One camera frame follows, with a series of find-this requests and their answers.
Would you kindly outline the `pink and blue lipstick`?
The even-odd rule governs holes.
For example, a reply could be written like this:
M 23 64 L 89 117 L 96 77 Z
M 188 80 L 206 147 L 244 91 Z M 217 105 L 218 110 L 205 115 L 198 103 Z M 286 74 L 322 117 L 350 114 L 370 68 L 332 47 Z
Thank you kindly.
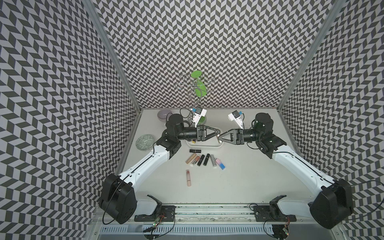
M 215 162 L 221 168 L 221 170 L 224 170 L 226 168 L 225 165 L 221 162 L 220 159 L 215 159 Z

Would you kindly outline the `clear pink lip gloss tube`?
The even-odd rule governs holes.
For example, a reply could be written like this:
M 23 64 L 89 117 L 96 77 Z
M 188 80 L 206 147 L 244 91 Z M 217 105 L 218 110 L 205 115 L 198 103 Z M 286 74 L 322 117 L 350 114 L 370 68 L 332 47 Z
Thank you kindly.
M 186 170 L 186 177 L 187 177 L 187 186 L 191 187 L 192 186 L 192 182 L 191 182 L 190 170 Z

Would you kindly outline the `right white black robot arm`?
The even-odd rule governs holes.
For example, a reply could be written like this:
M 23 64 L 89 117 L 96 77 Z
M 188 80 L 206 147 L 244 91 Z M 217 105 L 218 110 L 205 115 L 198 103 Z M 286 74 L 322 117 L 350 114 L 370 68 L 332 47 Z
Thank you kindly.
M 286 195 L 274 198 L 270 201 L 273 219 L 281 215 L 306 217 L 330 230 L 352 215 L 354 206 L 351 185 L 345 180 L 335 180 L 300 157 L 273 133 L 274 121 L 269 114 L 256 114 L 249 129 L 244 127 L 240 112 L 234 111 L 228 118 L 239 127 L 220 134 L 220 141 L 232 145 L 254 142 L 258 150 L 284 166 L 312 193 L 308 199 L 292 199 Z

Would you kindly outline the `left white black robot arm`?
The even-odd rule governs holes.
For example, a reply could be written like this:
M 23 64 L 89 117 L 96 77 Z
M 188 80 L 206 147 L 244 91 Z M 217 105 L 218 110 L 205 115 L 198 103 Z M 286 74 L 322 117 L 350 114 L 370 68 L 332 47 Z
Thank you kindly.
M 114 221 L 126 223 L 133 215 L 156 218 L 160 215 L 162 202 L 151 195 L 139 199 L 136 194 L 142 183 L 170 160 L 182 146 L 182 140 L 207 141 L 221 133 L 219 129 L 205 125 L 185 126 L 180 114 L 170 115 L 162 136 L 153 144 L 149 154 L 128 170 L 106 177 L 99 198 L 99 206 Z

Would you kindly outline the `white plastic storage box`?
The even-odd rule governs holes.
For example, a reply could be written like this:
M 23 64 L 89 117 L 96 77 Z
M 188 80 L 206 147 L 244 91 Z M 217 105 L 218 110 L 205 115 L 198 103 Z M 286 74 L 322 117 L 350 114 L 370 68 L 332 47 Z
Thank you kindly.
M 186 143 L 189 147 L 198 148 L 198 149 L 208 149 L 208 148 L 217 149 L 222 147 L 224 144 L 222 141 L 219 142 L 216 139 L 210 139 L 204 142 L 197 141 L 196 143 L 192 143 L 191 140 L 186 140 Z

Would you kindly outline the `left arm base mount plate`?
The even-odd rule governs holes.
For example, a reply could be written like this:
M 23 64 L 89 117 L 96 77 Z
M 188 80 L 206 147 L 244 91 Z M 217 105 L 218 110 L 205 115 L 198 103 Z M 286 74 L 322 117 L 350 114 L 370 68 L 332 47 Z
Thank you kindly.
M 175 220 L 176 206 L 165 205 L 160 209 L 156 209 L 152 215 L 136 215 L 135 222 L 154 223 L 155 220 L 162 220 L 161 222 L 173 222 Z

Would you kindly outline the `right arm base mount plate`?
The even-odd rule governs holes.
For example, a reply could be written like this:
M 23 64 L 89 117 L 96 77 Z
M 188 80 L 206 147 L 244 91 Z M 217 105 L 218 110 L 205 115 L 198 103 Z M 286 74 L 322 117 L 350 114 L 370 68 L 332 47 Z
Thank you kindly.
M 295 215 L 284 215 L 279 209 L 271 210 L 270 206 L 251 206 L 251 210 L 254 212 L 256 222 L 296 222 L 297 217 Z

